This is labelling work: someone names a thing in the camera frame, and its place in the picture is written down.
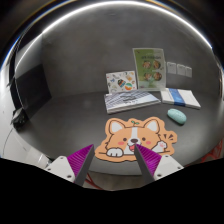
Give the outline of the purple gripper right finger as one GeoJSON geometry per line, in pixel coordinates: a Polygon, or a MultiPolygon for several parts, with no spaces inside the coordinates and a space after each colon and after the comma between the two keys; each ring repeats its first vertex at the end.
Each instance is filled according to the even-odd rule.
{"type": "Polygon", "coordinates": [[[146,184],[152,183],[183,169],[183,166],[172,156],[161,156],[158,153],[138,144],[135,145],[134,155],[146,184]]]}

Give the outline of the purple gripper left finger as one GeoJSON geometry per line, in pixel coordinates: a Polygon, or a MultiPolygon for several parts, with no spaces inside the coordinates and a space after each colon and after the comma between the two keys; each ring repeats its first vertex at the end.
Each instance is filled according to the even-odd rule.
{"type": "Polygon", "coordinates": [[[59,156],[50,163],[45,170],[82,186],[94,157],[94,145],[84,147],[70,156],[59,156]]]}

